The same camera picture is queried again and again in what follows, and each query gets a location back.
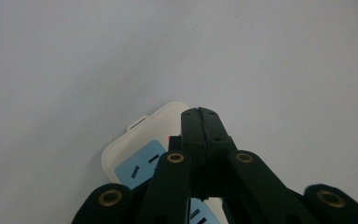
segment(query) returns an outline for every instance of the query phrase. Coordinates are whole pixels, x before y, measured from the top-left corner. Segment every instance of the power outlet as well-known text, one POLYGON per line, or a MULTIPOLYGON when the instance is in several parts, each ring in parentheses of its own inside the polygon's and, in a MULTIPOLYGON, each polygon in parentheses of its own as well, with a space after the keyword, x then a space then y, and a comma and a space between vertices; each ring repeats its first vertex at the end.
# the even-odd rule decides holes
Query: power outlet
MULTIPOLYGON (((158 140, 152 140, 119 164, 115 173, 120 182, 134 189, 153 176, 159 157, 166 151, 158 140)), ((190 224, 218 224, 208 206, 198 199, 191 199, 190 224)))

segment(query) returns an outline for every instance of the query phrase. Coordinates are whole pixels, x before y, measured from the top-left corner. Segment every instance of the white power strip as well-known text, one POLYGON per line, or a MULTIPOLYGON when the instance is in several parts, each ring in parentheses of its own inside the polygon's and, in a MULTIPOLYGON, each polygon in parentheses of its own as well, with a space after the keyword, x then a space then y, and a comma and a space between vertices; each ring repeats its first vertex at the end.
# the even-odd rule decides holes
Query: white power strip
MULTIPOLYGON (((152 140, 159 141, 167 151, 169 136, 177 136, 181 132, 181 114, 186 110, 188 110, 188 106, 183 103, 170 103, 153 115, 142 116, 129 125, 127 132, 110 144, 103 152, 103 169, 110 180, 113 183, 121 184, 116 173, 117 167, 124 161, 128 161, 140 149, 147 150, 144 147, 152 140)), ((220 199, 211 198, 205 203, 220 223, 227 223, 220 199)))

